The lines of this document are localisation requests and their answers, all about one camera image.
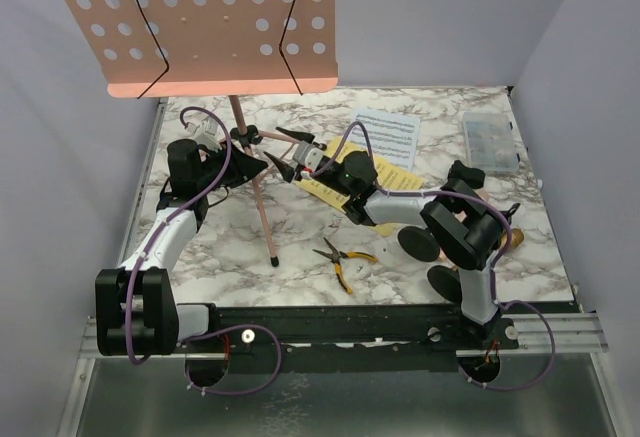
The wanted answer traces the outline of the pink perforated music stand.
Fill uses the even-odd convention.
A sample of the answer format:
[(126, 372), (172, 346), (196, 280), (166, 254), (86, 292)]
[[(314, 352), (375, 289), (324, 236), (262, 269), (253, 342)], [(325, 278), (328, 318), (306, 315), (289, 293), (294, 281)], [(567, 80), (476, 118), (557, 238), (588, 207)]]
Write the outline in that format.
[(336, 0), (65, 0), (116, 98), (225, 96), (246, 152), (248, 95), (334, 88)]

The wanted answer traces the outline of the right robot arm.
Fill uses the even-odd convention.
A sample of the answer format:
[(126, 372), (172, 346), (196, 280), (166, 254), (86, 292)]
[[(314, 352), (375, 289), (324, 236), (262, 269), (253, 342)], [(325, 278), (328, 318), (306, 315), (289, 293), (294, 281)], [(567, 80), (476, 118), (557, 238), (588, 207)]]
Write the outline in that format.
[(313, 180), (344, 196), (343, 212), (356, 225), (404, 224), (428, 232), (434, 242), (418, 247), (443, 252), (459, 268), (461, 312), (466, 318), (459, 327), (461, 339), (471, 348), (485, 347), (496, 337), (492, 320), (500, 313), (494, 267), (511, 243), (512, 217), (520, 205), (500, 211), (480, 198), (462, 178), (468, 168), (459, 161), (440, 188), (385, 189), (378, 183), (367, 132), (363, 133), (364, 150), (339, 156), (356, 126), (364, 125), (350, 124), (330, 157), (314, 135), (283, 129), (283, 134), (296, 140), (292, 162), (272, 154), (267, 157), (285, 181)]

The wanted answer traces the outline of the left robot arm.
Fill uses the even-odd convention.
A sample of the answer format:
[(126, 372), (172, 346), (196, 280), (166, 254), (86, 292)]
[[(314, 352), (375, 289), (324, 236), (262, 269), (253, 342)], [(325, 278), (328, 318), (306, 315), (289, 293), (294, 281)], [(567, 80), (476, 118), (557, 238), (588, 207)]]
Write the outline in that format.
[(170, 274), (205, 220), (208, 193), (251, 181), (267, 163), (233, 144), (212, 150), (180, 139), (168, 145), (167, 164), (152, 229), (119, 267), (96, 277), (96, 340), (103, 356), (170, 355), (186, 340), (209, 352), (221, 342), (222, 329), (210, 319), (213, 306), (177, 304)]

